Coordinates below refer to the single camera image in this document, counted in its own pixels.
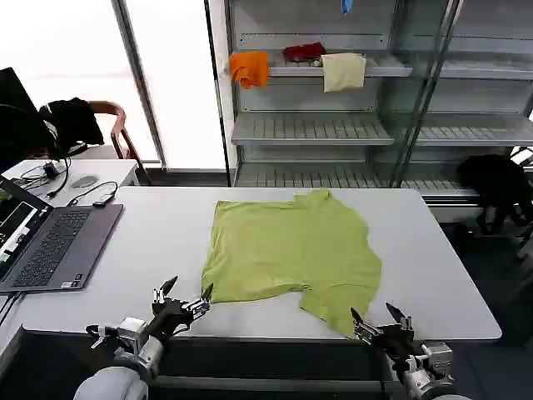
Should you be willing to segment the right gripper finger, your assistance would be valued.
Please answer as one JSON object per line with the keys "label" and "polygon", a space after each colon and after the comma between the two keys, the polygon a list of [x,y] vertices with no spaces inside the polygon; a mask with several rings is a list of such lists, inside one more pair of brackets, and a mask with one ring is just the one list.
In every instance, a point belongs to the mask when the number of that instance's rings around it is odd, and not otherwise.
{"label": "right gripper finger", "polygon": [[413,331],[412,327],[412,318],[411,316],[405,315],[400,308],[392,305],[391,303],[386,303],[386,309],[394,319],[394,324],[386,325],[386,328],[389,330],[395,329],[399,331]]}
{"label": "right gripper finger", "polygon": [[356,339],[365,343],[371,343],[374,338],[378,338],[381,335],[381,330],[366,322],[355,308],[351,307],[350,310],[354,322],[354,337]]}

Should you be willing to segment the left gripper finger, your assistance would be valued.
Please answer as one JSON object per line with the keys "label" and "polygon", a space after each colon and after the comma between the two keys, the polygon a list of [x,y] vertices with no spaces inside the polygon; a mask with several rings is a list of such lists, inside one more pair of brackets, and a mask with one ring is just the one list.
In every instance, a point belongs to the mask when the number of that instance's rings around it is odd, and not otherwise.
{"label": "left gripper finger", "polygon": [[168,293],[174,287],[178,276],[172,277],[166,280],[160,287],[153,289],[153,302],[155,303],[164,303],[167,298]]}
{"label": "left gripper finger", "polygon": [[196,320],[205,315],[211,307],[213,284],[211,283],[202,293],[202,295],[191,302],[182,306],[182,309],[192,320]]}

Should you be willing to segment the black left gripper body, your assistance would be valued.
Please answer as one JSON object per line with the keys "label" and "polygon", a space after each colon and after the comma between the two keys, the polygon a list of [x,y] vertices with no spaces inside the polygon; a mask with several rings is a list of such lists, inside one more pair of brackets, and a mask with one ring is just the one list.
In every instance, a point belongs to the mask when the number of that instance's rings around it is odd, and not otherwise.
{"label": "black left gripper body", "polygon": [[185,308],[182,300],[166,297],[163,302],[152,305],[153,319],[145,329],[146,336],[171,338],[179,332],[188,330],[193,322],[193,313]]}

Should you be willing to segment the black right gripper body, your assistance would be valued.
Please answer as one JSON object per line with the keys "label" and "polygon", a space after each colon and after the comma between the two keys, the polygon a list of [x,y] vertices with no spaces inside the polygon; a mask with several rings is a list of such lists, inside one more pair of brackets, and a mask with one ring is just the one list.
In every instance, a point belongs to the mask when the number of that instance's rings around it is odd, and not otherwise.
{"label": "black right gripper body", "polygon": [[407,367],[411,357],[416,355],[414,328],[411,332],[389,330],[386,325],[376,328],[381,330],[381,335],[374,338],[371,345],[383,350],[396,367]]}

